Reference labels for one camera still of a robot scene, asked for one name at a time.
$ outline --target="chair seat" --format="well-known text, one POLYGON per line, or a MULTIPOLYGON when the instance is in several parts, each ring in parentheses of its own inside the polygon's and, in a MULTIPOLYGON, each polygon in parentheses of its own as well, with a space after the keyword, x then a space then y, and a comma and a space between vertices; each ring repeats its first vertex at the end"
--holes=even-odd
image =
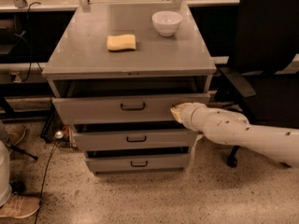
POLYGON ((299 128, 299 76, 247 77, 257 95, 241 98, 240 106, 256 125, 299 128))

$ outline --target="sponge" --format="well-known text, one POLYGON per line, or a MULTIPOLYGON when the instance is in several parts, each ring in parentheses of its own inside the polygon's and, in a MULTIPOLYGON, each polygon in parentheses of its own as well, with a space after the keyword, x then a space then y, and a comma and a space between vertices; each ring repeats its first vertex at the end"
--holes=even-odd
POLYGON ((107 49, 111 51, 136 49, 135 35, 109 35, 107 49))

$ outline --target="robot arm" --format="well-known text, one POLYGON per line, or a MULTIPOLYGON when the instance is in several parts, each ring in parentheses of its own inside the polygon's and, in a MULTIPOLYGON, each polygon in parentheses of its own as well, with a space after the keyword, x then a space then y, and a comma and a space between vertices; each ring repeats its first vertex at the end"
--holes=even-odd
POLYGON ((200 103, 177 105, 171 112, 186 128, 202 132, 214 143, 246 147, 299 167, 299 130, 251 125, 240 113, 200 103))

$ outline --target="floor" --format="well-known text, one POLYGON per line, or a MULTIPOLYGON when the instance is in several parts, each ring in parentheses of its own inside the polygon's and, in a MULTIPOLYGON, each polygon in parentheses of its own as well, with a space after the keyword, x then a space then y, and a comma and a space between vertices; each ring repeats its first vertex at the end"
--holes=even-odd
MULTIPOLYGON (((12 154, 11 179, 22 179, 24 194, 39 196, 53 144, 39 137, 43 119, 25 121, 21 148, 38 161, 12 154)), ((83 154, 55 149, 38 213, 1 223, 299 223, 299 169, 286 168, 248 149, 239 165, 224 163, 230 148, 205 138, 196 145, 186 172, 94 176, 83 154)))

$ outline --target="chair armrest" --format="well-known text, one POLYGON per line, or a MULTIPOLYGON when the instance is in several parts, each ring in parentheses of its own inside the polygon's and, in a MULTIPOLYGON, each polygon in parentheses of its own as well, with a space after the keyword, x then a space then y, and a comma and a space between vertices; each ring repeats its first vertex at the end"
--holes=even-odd
POLYGON ((256 95, 249 82, 233 68, 221 67, 219 71, 244 98, 256 95))

